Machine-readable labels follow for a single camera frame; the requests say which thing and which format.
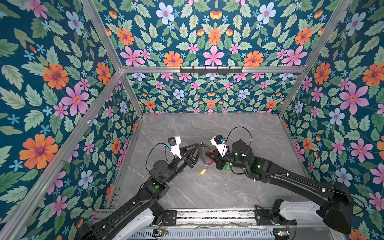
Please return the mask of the silver metal keyring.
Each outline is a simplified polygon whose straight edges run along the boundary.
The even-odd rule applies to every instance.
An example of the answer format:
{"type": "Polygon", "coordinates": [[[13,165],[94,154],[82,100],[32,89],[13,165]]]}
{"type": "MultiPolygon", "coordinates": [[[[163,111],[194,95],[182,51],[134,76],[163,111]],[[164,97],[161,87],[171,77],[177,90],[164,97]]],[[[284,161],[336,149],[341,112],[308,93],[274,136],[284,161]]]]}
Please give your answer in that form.
{"type": "Polygon", "coordinates": [[[208,145],[206,145],[205,143],[201,143],[200,159],[206,166],[209,166],[212,164],[211,158],[210,158],[211,150],[212,149],[208,145]]]}

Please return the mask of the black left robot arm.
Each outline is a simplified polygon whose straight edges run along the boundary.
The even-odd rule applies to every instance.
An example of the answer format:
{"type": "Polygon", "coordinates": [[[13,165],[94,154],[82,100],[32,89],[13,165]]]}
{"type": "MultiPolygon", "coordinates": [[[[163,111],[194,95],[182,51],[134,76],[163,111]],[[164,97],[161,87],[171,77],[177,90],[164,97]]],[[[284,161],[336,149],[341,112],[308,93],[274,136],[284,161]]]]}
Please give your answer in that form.
{"type": "Polygon", "coordinates": [[[203,144],[188,145],[180,148],[181,155],[171,162],[156,161],[149,171],[150,177],[130,200],[91,227],[84,224],[74,239],[127,240],[151,224],[160,224],[165,210],[158,201],[169,191],[168,183],[186,167],[193,168],[203,148],[203,144]]]}

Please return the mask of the yellow key tag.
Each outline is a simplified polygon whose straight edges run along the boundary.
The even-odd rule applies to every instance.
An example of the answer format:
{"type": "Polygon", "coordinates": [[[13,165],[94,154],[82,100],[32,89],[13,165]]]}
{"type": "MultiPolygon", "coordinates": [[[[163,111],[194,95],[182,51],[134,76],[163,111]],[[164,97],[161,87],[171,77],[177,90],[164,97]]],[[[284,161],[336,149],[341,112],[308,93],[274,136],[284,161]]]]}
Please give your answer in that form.
{"type": "Polygon", "coordinates": [[[199,173],[199,175],[200,175],[200,176],[203,176],[206,172],[207,172],[207,169],[203,169],[203,170],[199,173]]]}

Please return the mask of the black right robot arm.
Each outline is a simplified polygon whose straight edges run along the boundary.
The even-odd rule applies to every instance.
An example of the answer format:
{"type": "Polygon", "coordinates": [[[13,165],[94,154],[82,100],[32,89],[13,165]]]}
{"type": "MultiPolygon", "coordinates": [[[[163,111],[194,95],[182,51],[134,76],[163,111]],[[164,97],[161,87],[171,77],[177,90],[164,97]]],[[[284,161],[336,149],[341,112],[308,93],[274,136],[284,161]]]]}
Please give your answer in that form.
{"type": "Polygon", "coordinates": [[[211,144],[215,150],[208,151],[206,155],[217,169],[242,169],[241,174],[255,182],[276,185],[305,197],[320,207],[316,215],[328,227],[343,234],[351,232],[354,204],[344,184],[322,183],[295,174],[272,161],[255,156],[251,146],[243,140],[228,147],[226,140],[218,135],[211,139],[211,144]]]}

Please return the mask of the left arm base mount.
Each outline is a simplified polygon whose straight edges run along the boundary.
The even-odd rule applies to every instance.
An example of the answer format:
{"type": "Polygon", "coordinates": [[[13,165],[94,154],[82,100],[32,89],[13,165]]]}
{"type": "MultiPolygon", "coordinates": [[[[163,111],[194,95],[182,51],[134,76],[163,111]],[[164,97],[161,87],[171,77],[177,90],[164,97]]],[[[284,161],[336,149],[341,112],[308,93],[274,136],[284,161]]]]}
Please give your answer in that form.
{"type": "Polygon", "coordinates": [[[155,214],[155,218],[151,226],[166,226],[174,227],[177,222],[178,211],[177,210],[165,210],[155,214]]]}

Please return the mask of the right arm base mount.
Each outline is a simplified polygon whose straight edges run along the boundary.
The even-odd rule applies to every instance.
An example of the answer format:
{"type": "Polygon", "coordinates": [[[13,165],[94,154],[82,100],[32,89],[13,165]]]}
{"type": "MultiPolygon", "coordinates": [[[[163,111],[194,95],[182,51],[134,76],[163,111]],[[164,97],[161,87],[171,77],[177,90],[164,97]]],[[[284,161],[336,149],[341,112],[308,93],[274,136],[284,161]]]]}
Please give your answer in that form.
{"type": "Polygon", "coordinates": [[[261,206],[255,205],[254,213],[257,224],[259,226],[283,226],[287,224],[297,224],[296,220],[289,221],[280,213],[280,207],[282,206],[282,203],[282,199],[275,200],[271,209],[265,209],[261,206]]]}

